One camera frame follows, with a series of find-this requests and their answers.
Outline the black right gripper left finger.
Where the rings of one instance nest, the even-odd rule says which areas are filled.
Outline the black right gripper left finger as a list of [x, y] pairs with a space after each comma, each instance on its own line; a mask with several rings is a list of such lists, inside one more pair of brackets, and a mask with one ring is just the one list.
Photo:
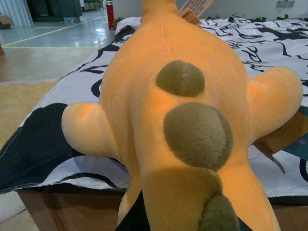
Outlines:
[[142, 192], [140, 192], [132, 208], [117, 226], [116, 231], [150, 231]]

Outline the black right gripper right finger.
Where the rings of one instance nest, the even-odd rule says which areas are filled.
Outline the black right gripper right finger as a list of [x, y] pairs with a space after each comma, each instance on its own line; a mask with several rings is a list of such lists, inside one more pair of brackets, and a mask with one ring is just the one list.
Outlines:
[[252, 231], [252, 229], [247, 224], [245, 224], [239, 217], [238, 221], [239, 221], [240, 231]]

